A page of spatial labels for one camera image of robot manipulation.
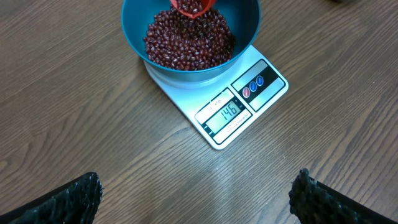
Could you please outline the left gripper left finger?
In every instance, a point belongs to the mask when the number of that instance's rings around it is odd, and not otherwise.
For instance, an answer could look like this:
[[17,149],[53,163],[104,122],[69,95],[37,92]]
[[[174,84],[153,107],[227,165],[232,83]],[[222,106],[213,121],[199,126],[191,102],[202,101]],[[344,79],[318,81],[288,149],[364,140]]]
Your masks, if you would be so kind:
[[1,215],[11,224],[92,224],[103,194],[96,172],[84,175],[51,192]]

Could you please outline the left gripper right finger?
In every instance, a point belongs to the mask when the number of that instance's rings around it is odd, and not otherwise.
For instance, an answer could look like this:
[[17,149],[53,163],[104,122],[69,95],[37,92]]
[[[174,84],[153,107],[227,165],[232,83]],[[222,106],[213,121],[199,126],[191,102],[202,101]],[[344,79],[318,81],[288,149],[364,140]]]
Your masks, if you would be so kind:
[[299,171],[289,192],[290,213],[303,224],[397,224]]

